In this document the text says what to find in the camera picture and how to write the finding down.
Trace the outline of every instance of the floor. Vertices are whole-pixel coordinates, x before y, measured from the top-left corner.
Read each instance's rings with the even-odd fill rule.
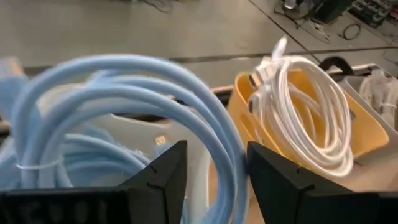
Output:
[[[276,1],[184,0],[162,13],[134,0],[0,0],[0,57],[15,55],[27,74],[37,75],[86,55],[153,55],[181,63],[216,87],[233,84],[237,73],[252,70],[286,35],[288,54],[315,63],[339,55],[352,65],[375,63],[398,76],[398,50],[393,49],[398,42],[391,37],[395,27],[373,30],[361,24],[359,37],[348,41],[338,34],[358,21],[344,14],[325,26],[327,43],[313,36],[317,33],[309,24],[303,25],[306,31],[296,29],[274,14]]]

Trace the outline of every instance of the cable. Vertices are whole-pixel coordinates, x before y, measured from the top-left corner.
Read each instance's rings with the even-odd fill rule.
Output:
[[[391,80],[388,84],[388,91],[386,99],[381,105],[382,113],[381,117],[386,123],[388,123],[394,130],[396,130],[396,111],[398,105],[398,80]]]
[[[307,22],[307,21],[304,21],[303,23],[301,23],[298,28],[301,28],[306,33],[310,34],[312,37],[314,37],[315,39],[319,40],[320,42],[323,42],[325,44],[330,44],[329,35],[326,34],[325,31],[323,31],[323,29],[324,29],[323,25],[317,24],[316,22],[311,21],[311,19],[308,19],[308,22],[310,23],[312,29],[314,29],[320,35],[322,35],[324,40],[323,39],[319,39],[317,36],[313,35],[310,31],[308,31],[307,29],[304,29],[303,25],[304,25],[305,22]]]
[[[283,40],[275,48],[284,49],[285,46],[286,40]],[[292,67],[300,68],[308,75],[318,102],[288,82]],[[252,112],[261,124],[270,125],[285,149],[319,173],[330,177],[347,176],[353,168],[353,153],[349,146],[351,118],[341,87],[313,62],[299,56],[276,57],[273,54],[271,61],[256,68],[256,74],[260,74],[263,84],[257,87],[250,99]],[[305,105],[305,114],[297,111],[292,96]],[[313,114],[324,122],[323,146],[315,143],[318,136]],[[311,121],[310,133],[304,128],[303,116]]]
[[[170,0],[139,0],[140,2],[144,2],[160,12],[170,13],[173,10],[173,5]]]
[[[386,55],[387,51],[388,51],[388,50],[383,51],[383,58],[384,58],[386,61],[388,61],[388,62],[390,62],[390,63],[393,63],[394,65],[398,66],[398,60],[397,60],[397,61],[393,61],[392,59],[389,59],[389,58],[387,57],[387,55]]]
[[[348,31],[348,29],[351,28],[351,27],[357,27],[358,30],[357,30],[357,32],[355,33],[355,35],[353,35],[352,37],[347,37],[347,31]],[[353,23],[353,24],[350,24],[350,25],[348,25],[347,27],[345,27],[344,30],[343,30],[343,32],[342,32],[341,34],[338,34],[338,36],[341,37],[341,38],[343,38],[343,39],[346,39],[346,40],[353,40],[353,39],[356,39],[356,38],[359,37],[359,35],[361,34],[361,31],[362,31],[361,25],[359,25],[359,24],[357,24],[357,23]]]
[[[41,94],[69,78],[97,70],[101,72],[96,78],[67,95],[45,115],[37,114],[35,102]],[[155,78],[118,76],[137,70],[165,75],[187,89]],[[163,94],[174,95],[192,106],[208,124]],[[131,102],[90,104],[108,98],[125,98]],[[233,223],[244,223],[248,207],[246,160],[236,127],[221,102],[192,72],[153,57],[78,58],[44,71],[26,83],[13,101],[11,131],[14,139],[7,140],[0,155],[0,189],[84,186],[108,173],[134,175],[147,164],[142,154],[84,133],[65,135],[76,124],[109,113],[153,114],[188,127],[209,150],[218,176],[216,202],[203,217],[203,222],[229,223],[233,212]],[[49,167],[56,161],[63,162]],[[47,167],[27,169],[34,166]]]

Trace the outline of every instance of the light blue cable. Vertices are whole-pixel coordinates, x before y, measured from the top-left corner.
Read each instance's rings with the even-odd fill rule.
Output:
[[[181,83],[192,93],[189,94],[187,90],[177,85],[165,84],[165,81],[158,82],[158,80],[155,81],[154,79],[146,81],[142,77],[113,78],[114,75],[108,74],[98,77],[89,85],[66,97],[42,118],[38,126],[29,126],[32,123],[29,119],[30,112],[34,110],[35,102],[41,94],[69,78],[104,69],[114,71],[147,70],[160,73]],[[151,90],[173,94],[178,99],[193,106],[206,119],[214,131],[184,106]],[[133,99],[134,102],[123,105],[107,103],[95,108],[79,108],[80,105],[87,101],[109,97]],[[110,112],[155,114],[172,118],[189,127],[209,149],[219,176],[220,188],[218,189],[217,201],[208,212],[206,222],[228,223],[233,208],[235,208],[233,223],[243,222],[246,215],[248,197],[245,171],[246,160],[241,140],[231,118],[216,96],[194,74],[177,64],[152,57],[106,55],[79,58],[47,70],[33,79],[19,95],[12,111],[12,135],[15,138],[15,153],[18,164],[24,167],[38,164],[45,165],[56,161],[64,153],[65,166],[60,164],[56,167],[42,170],[20,170],[20,184],[22,184],[20,187],[71,187],[72,183],[75,185],[75,180],[71,182],[68,175],[79,179],[79,170],[86,170],[86,174],[94,175],[94,172],[96,172],[97,175],[100,175],[96,171],[99,167],[105,167],[103,170],[107,171],[124,169],[124,165],[128,166],[130,163],[143,164],[139,159],[134,160],[134,156],[128,161],[123,161],[121,159],[123,157],[116,156],[117,152],[113,152],[112,147],[109,146],[114,146],[114,144],[98,138],[84,135],[67,135],[65,138],[63,137],[75,124]],[[35,128],[36,132],[28,133],[32,128]],[[102,156],[112,158],[111,162],[104,161],[103,157],[98,156],[95,159],[95,163],[84,163],[83,160],[79,159],[85,157],[82,150],[62,152],[59,147],[62,141],[65,141],[65,144],[84,146],[84,153],[97,146],[101,149]],[[0,158],[0,172],[4,170],[2,165],[9,165],[12,158],[12,156],[9,156],[9,159]],[[18,181],[12,181],[9,176],[6,179],[11,180],[10,183],[12,184],[10,185],[15,186],[18,184]],[[235,193],[237,193],[236,202],[234,201]]]

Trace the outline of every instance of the handle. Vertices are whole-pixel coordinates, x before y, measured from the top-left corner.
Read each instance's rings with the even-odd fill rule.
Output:
[[[329,70],[332,66],[336,66],[343,71],[342,75],[333,75],[333,80],[336,82],[342,81],[345,76],[355,75],[354,70],[349,63],[344,58],[339,56],[327,57],[319,64],[319,67],[324,71]]]

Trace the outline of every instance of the yellow bin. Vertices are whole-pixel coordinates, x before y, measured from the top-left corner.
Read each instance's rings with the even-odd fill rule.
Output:
[[[249,72],[243,72],[236,77],[234,89],[228,104],[228,112],[240,133],[243,144],[247,145],[248,141],[257,141],[254,134],[254,130],[257,130],[265,147],[278,152],[301,166],[309,168],[298,156],[291,154],[288,149],[283,148],[270,127],[266,126],[263,128],[258,119],[249,113],[248,99],[254,92],[254,88],[249,82],[249,75]],[[317,100],[316,93],[304,72],[292,70],[289,72],[288,79],[298,89],[314,98],[314,100]],[[349,94],[345,92],[345,95],[353,114],[351,148],[354,157],[362,156],[367,152],[386,145],[389,142],[389,138],[382,126],[359,103],[352,99]],[[302,103],[295,98],[292,101],[299,113],[301,113],[303,111]],[[304,116],[303,123],[307,130],[309,130],[309,125],[307,125],[309,122],[308,118]],[[318,143],[318,141],[323,140],[324,124],[316,116],[313,116],[313,122],[318,136]]]

